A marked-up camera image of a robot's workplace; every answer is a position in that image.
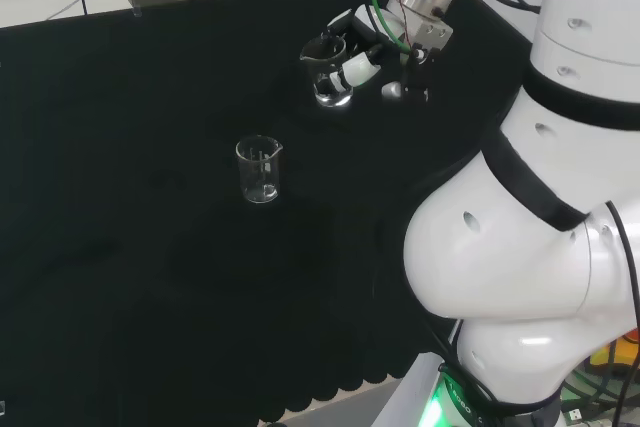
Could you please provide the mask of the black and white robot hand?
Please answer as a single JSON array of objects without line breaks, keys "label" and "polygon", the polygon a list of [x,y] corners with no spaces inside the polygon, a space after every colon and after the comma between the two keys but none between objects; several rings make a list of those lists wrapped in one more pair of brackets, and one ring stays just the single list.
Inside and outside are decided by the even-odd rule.
[{"label": "black and white robot hand", "polygon": [[[389,37],[380,31],[378,17],[361,5],[336,17],[327,26],[323,39],[332,45],[328,71],[321,73],[315,85],[316,100],[329,108],[349,105],[354,90],[365,85],[381,71],[384,55],[393,53]],[[401,79],[385,84],[381,95],[387,100],[429,97],[433,69],[439,47],[416,44],[410,54],[400,56]]]}]

